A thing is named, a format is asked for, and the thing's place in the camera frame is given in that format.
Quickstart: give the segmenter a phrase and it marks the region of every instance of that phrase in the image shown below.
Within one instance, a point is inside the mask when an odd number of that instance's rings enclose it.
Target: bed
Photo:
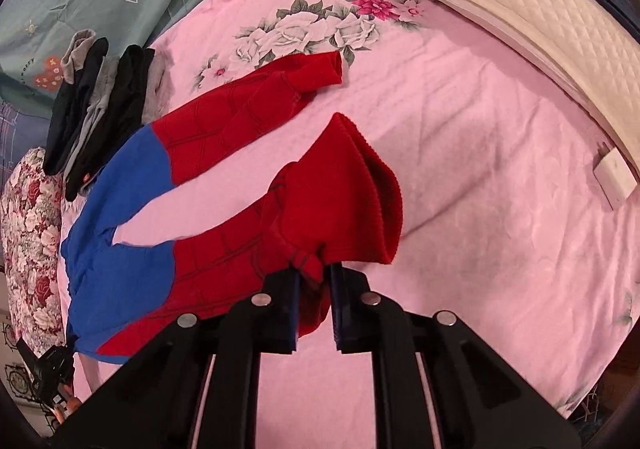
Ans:
[[[161,112],[292,51],[340,50],[346,80],[280,129],[149,203],[114,242],[156,245],[225,222],[343,112],[396,173],[404,201],[396,260],[357,268],[409,311],[456,311],[568,416],[638,318],[640,260],[631,247],[638,191],[613,211],[593,174],[603,151],[614,149],[636,171],[636,108],[625,103],[630,117],[621,118],[617,106],[637,89],[635,66],[614,77],[625,80],[626,93],[616,91],[620,83],[603,87],[602,71],[589,69],[602,62],[563,62],[532,34],[524,44],[535,46],[518,48],[487,24],[492,7],[482,7],[204,0],[153,42],[168,64]],[[595,13],[622,36],[607,50],[635,57],[638,43]],[[611,54],[604,63],[612,67]],[[62,239],[82,204],[63,204]],[[65,321],[62,256],[57,279]],[[296,355],[265,357],[258,446],[371,447],[369,365],[365,356],[335,353],[326,322],[300,339]],[[75,392],[87,399],[117,366],[76,354],[76,369]]]

